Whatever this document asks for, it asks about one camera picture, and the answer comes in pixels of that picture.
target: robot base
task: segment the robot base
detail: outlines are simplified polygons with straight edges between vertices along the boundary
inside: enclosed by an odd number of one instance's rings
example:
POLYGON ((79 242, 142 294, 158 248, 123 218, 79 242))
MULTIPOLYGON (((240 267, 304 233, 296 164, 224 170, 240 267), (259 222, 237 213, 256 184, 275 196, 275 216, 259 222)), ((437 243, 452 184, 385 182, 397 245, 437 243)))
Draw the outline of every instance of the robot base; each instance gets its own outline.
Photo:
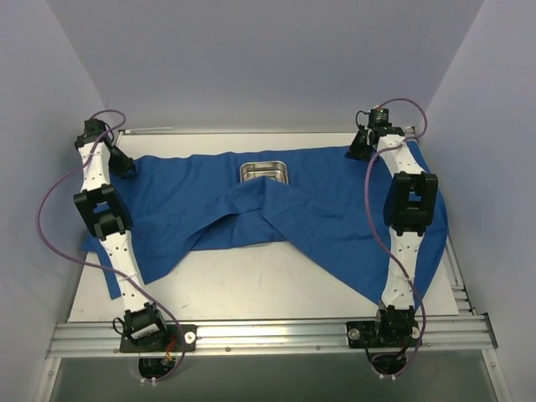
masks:
POLYGON ((420 335, 413 307, 395 310, 381 306, 375 320, 349 321, 346 330, 352 349, 414 348, 420 335))
POLYGON ((178 333, 178 328, 175 324, 168 324, 167 336, 163 341, 150 344, 140 342, 134 343, 132 340, 123 337, 121 338, 119 351, 121 353, 193 352, 195 350, 198 328, 191 324, 181 324, 181 327, 183 329, 185 338, 180 336, 178 333), (168 346, 171 344, 173 337, 177 341, 175 342, 175 346, 170 348, 168 351, 168 346))

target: blue cloth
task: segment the blue cloth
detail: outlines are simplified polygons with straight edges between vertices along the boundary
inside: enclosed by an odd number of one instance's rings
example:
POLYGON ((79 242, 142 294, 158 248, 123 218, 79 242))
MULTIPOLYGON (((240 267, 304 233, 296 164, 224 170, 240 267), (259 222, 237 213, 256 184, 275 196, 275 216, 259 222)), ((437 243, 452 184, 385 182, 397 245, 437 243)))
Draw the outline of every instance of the blue cloth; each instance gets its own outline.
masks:
MULTIPOLYGON (((410 149, 425 167, 416 144, 411 143, 410 149)), ((112 177, 111 182, 131 212, 132 247, 143 281, 162 278, 190 250, 288 240, 340 281, 379 302, 389 257, 374 241, 365 216, 367 163, 345 158, 346 151, 346 147, 327 147, 138 159, 136 179, 112 177), (259 161, 283 161, 290 185, 267 178, 241 183, 240 166, 259 161)), ((390 238, 383 206, 390 183, 389 170, 383 161, 378 162, 372 171, 370 204, 387 246, 390 238)), ((436 273, 447 236, 440 194, 435 206, 415 273, 421 295, 436 273)), ((111 266, 97 239, 89 236, 84 249, 96 251, 100 262, 111 266)), ((116 278, 105 275, 111 297, 118 297, 116 278)))

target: black mounting plate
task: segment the black mounting plate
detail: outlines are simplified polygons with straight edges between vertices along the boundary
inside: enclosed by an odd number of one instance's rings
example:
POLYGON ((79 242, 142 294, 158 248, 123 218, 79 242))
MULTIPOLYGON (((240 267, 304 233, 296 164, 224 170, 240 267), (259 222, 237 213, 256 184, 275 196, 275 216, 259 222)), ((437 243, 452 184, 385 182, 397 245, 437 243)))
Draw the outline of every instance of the black mounting plate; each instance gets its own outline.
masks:
MULTIPOLYGON (((170 352, 193 352, 195 350, 195 344, 197 342, 197 333, 198 328, 192 324, 181 324, 184 334, 188 332, 193 332, 195 334, 195 341, 193 343, 186 343, 184 339, 178 334, 178 328, 175 324, 167 325, 167 333, 169 338, 174 336, 177 339, 175 347, 170 350, 170 352)), ((161 348, 143 347, 142 345, 134 344, 130 339, 121 338, 121 345, 119 346, 119 351, 121 353, 146 353, 146 352, 162 352, 165 353, 168 349, 168 344, 163 344, 161 348)))
POLYGON ((380 336, 376 333, 377 322, 374 320, 371 321, 348 321, 346 323, 346 338, 348 340, 348 346, 351 349, 369 349, 372 348, 403 348, 407 346, 408 348, 414 348, 417 346, 417 339, 412 337, 407 337, 405 339, 405 344, 402 341, 393 341, 387 344, 380 336), (351 329, 357 329, 359 331, 359 339, 350 339, 348 333, 351 329))

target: metal bar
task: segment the metal bar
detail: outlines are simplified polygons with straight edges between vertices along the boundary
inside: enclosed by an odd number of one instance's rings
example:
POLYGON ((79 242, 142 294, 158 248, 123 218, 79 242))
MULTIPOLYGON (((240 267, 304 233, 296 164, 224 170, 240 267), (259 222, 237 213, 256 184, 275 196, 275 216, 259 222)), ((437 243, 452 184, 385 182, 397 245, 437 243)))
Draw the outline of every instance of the metal bar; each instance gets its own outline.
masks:
POLYGON ((60 358, 47 358, 44 361, 43 370, 41 370, 41 378, 35 390, 33 402, 49 402, 54 390, 54 383, 58 376, 60 358))
POLYGON ((458 261, 456 260, 456 254, 454 253, 454 249, 452 248, 452 242, 451 237, 448 236, 446 238, 446 255, 448 257, 448 263, 449 266, 452 268, 452 273, 454 275, 454 280, 458 286, 464 286, 463 278, 461 276, 460 272, 460 266, 458 265, 458 261))
POLYGON ((469 300, 466 291, 463 289, 452 289, 452 295, 456 300, 469 300))
POLYGON ((471 304, 469 304, 468 300, 456 300, 456 307, 458 307, 459 312, 469 312, 471 310, 471 304))
MULTIPOLYGON (((196 351, 189 356, 224 354, 356 353, 349 349, 346 321, 355 319, 190 322, 198 326, 196 351)), ((109 323, 58 324, 49 358, 116 358, 161 356, 162 353, 119 353, 120 339, 109 323)), ((430 317, 423 350, 492 348, 486 316, 430 317)))
POLYGON ((446 248, 445 248, 445 253, 443 254, 441 258, 445 265, 446 277, 449 280, 449 283, 451 284, 451 288, 454 289, 455 287, 458 287, 459 285, 456 283, 456 279, 454 277, 454 270, 452 269, 452 264, 449 261, 448 254, 446 253, 446 248))
MULTIPOLYGON (((415 134, 415 128, 412 126, 402 127, 406 134, 415 134)), ((352 132, 333 132, 333 131, 311 131, 310 127, 300 128, 281 128, 281 129, 258 129, 258 128, 216 128, 216 129, 198 129, 198 128, 176 128, 176 127, 148 127, 148 128, 130 128, 123 130, 127 136, 145 136, 145 135, 189 135, 189 134, 351 134, 355 136, 355 131, 352 132)))
POLYGON ((512 396, 508 389, 508 384, 504 378, 504 373, 501 370, 497 352, 494 349, 482 350, 484 361, 486 362, 489 378, 492 381, 495 395, 498 402, 512 402, 512 396))

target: white table surface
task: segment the white table surface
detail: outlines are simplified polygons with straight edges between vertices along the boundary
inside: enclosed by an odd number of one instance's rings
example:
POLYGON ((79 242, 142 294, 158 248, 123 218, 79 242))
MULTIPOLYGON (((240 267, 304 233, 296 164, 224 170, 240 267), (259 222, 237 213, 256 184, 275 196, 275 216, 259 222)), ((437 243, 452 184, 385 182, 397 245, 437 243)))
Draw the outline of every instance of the white table surface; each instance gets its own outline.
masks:
MULTIPOLYGON (((345 146, 354 133, 241 133, 127 135, 119 140, 130 157, 254 152, 345 146)), ((98 262, 94 253, 88 262, 98 262)), ((426 292, 430 316, 456 315, 444 256, 426 292)), ((287 242, 231 250, 192 251, 147 290, 180 320, 373 317, 378 306, 331 276, 287 242)), ((102 272, 84 267, 70 322, 110 321, 123 315, 111 300, 102 272)))

